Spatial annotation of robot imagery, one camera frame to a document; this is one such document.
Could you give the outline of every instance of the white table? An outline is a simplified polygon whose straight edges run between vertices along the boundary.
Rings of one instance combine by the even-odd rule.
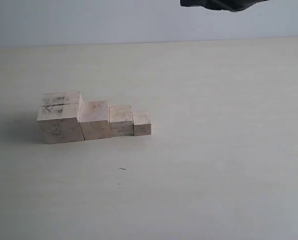
[[[44,144],[76,90],[152,135]],[[0,49],[0,239],[298,240],[298,38]]]

